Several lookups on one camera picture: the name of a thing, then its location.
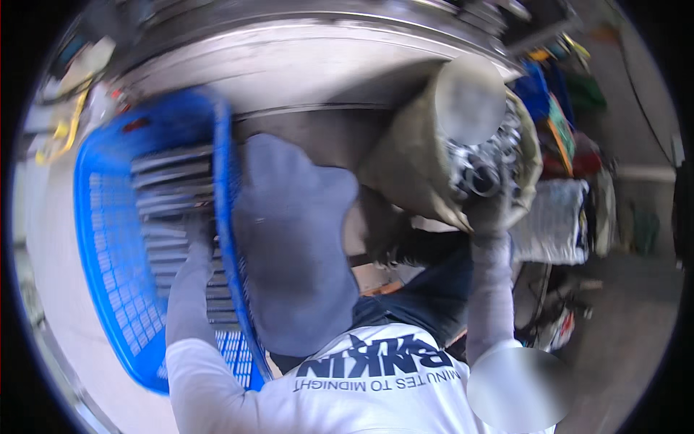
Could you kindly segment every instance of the hand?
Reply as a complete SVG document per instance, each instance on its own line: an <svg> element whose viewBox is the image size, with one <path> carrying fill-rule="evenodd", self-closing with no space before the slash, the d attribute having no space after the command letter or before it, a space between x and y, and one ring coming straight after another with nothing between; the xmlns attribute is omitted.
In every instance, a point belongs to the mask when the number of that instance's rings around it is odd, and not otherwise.
<svg viewBox="0 0 694 434"><path fill-rule="evenodd" d="M212 221L209 215L195 212L185 217L183 222L189 242L188 258L195 262L212 260Z"/></svg>
<svg viewBox="0 0 694 434"><path fill-rule="evenodd" d="M501 237L508 231L511 209L511 174L499 164L500 189L491 197L473 197L464 212L475 237Z"/></svg>

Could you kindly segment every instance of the blue crate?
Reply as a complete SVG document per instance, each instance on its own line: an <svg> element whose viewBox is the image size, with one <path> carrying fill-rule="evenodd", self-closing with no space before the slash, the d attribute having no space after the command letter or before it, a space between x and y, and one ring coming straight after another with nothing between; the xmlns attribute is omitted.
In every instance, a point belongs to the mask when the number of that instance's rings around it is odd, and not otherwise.
<svg viewBox="0 0 694 434"><path fill-rule="evenodd" d="M77 240L94 307L123 368L154 392L169 393L164 363L167 303L156 297L130 184L130 162L146 153L203 141L214 143L214 197L222 261L242 329L217 332L217 344L246 389L260 390L271 379L264 349L246 314L242 274L230 231L241 173L232 149L230 113L228 104L206 87L166 94L93 131L77 157Z"/></svg>

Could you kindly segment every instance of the gray arm sleeve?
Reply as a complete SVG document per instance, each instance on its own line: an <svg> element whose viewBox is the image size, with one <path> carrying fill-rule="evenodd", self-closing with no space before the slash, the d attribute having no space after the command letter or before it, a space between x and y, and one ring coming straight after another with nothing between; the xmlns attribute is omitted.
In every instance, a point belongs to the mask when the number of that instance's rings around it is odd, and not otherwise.
<svg viewBox="0 0 694 434"><path fill-rule="evenodd" d="M471 367L494 344L514 338L510 236L473 238L472 257L475 268L467 337Z"/></svg>
<svg viewBox="0 0 694 434"><path fill-rule="evenodd" d="M191 337L217 347L214 330L208 322L208 302L205 297L212 273L211 247L204 242L192 242L188 258L171 285L165 332L167 347Z"/></svg>

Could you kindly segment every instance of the logo on shirt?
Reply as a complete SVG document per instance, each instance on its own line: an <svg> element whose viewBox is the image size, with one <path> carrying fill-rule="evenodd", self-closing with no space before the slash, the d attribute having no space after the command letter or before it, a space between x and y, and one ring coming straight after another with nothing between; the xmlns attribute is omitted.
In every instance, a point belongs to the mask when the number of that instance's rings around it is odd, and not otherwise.
<svg viewBox="0 0 694 434"><path fill-rule="evenodd" d="M299 390L336 389L379 392L381 390L405 389L427 384L460 379L460 374L453 367L448 354L428 343L415 339L414 335L404 335L370 342L349 335L352 347L329 354L318 360L306 360L299 365L297 378L364 378L392 377L385 380L366 381L320 381L296 380L295 392ZM427 372L426 375L404 376L403 374L419 373L419 367L444 368L438 372Z"/></svg>

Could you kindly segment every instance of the burlap sack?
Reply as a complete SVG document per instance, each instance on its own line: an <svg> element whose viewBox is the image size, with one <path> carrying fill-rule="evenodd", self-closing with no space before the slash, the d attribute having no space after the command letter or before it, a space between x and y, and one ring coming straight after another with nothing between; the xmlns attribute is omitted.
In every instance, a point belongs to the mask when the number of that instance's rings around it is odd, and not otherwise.
<svg viewBox="0 0 694 434"><path fill-rule="evenodd" d="M448 182L450 167L446 144L438 137L435 90L436 78L395 116L388 132L359 164L357 177L361 184L404 210L470 232L465 204L453 201ZM507 96L516 102L522 124L518 176L514 179L520 192L509 214L508 224L512 226L532 205L542 157L530 114L511 90L507 89Z"/></svg>

